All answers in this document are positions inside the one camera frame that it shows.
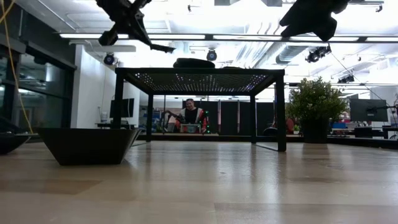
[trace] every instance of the ceiling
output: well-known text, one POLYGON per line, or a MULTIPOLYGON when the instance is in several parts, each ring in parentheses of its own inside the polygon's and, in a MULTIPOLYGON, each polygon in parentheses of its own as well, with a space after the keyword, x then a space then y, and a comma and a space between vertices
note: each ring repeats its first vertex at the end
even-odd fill
MULTIPOLYGON (((102 33, 113 25, 95 0, 17 0, 17 3, 58 32, 102 33)), ((267 7, 261 0, 238 0, 229 6, 220 6, 221 3, 225 1, 152 0, 142 10, 144 23, 148 33, 278 35, 284 29, 279 27, 279 21, 291 6, 267 7)), ((338 21, 336 35, 397 35, 398 1, 384 0, 383 10, 376 12, 377 8, 377 5, 349 5, 347 10, 333 15, 338 21)), ((102 48, 92 40, 80 43, 98 59, 115 50, 102 48)), ((308 49, 316 47, 309 45, 290 63, 280 65, 275 57, 290 44, 222 41, 162 41, 157 44, 171 45, 176 50, 173 54, 164 54, 150 51, 148 46, 135 40, 120 40, 118 49, 124 50, 115 54, 127 67, 171 67, 178 57, 204 59, 208 49, 213 48, 218 54, 217 67, 284 68, 288 82, 317 76, 337 80, 345 71, 339 61, 348 69, 369 74, 371 65, 377 65, 386 57, 398 56, 398 44, 331 44, 334 56, 327 55, 317 63, 307 63, 308 49)))

